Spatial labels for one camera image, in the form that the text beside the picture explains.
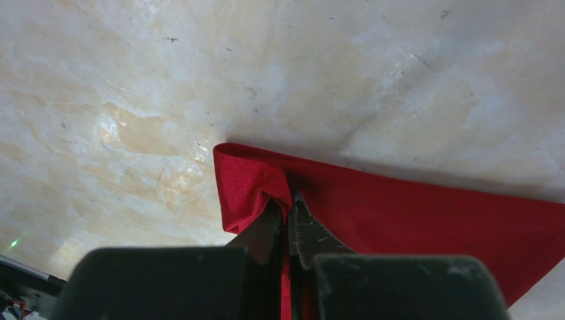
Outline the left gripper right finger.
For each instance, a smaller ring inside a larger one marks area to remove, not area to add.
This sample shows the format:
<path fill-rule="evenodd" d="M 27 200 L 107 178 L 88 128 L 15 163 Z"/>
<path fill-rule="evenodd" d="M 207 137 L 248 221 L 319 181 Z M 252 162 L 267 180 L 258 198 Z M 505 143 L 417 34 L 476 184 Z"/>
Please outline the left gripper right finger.
<path fill-rule="evenodd" d="M 502 294 L 477 259 L 363 255 L 310 212 L 301 193 L 288 216 L 293 319 L 507 319 Z"/>

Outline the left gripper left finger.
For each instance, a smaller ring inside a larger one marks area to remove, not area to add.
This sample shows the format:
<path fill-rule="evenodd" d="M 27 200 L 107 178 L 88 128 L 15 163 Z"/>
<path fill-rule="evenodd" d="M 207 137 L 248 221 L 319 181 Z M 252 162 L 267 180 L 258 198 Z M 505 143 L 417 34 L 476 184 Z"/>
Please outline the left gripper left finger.
<path fill-rule="evenodd" d="M 283 214 L 269 201 L 222 247 L 119 247 L 76 266 L 53 319 L 279 319 Z"/>

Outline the red cloth napkin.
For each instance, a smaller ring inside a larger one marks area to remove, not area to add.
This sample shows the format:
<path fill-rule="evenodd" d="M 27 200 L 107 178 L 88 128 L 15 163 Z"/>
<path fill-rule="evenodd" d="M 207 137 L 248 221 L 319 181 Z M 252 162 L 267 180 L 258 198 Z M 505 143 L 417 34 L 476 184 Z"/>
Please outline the red cloth napkin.
<path fill-rule="evenodd" d="M 288 216 L 299 192 L 310 212 L 363 255 L 479 260 L 507 306 L 564 258 L 564 206 L 403 181 L 236 143 L 213 150 L 223 227 L 235 237 L 269 201 L 281 208 L 281 316 L 292 319 Z"/>

